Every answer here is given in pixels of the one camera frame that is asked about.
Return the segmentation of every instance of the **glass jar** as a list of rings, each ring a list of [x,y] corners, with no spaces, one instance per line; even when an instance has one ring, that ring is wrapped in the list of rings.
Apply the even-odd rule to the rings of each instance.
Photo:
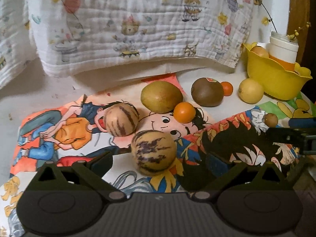
[[[271,32],[270,58],[280,63],[285,70],[294,71],[298,47],[297,40],[292,41],[286,35]]]

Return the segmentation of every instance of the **lemon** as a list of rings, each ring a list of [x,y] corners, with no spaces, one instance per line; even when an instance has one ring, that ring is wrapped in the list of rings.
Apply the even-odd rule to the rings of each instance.
[[[262,85],[251,78],[243,80],[239,85],[238,96],[245,103],[255,104],[262,99],[263,94]]]

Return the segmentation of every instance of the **bottle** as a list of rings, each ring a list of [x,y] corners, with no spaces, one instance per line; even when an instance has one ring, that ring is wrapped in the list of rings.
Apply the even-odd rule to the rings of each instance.
[[[286,35],[271,32],[270,58],[280,63],[285,70],[294,71],[298,47],[297,40],[292,41]]]

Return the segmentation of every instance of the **yellow basket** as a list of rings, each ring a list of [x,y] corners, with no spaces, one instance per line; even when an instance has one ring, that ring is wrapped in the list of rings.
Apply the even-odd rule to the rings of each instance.
[[[311,71],[295,63],[295,72],[285,70],[281,64],[270,58],[251,52],[255,44],[244,44],[248,52],[248,76],[260,83],[264,92],[280,100],[294,99],[303,85],[310,79]]]

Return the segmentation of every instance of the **white cloth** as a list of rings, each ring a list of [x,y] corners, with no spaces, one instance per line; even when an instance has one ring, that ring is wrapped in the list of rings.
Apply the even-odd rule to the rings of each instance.
[[[12,19],[0,23],[11,30],[0,44],[6,59],[1,88],[36,52],[54,77],[185,57],[234,68],[253,0],[2,0],[0,6],[1,15]]]

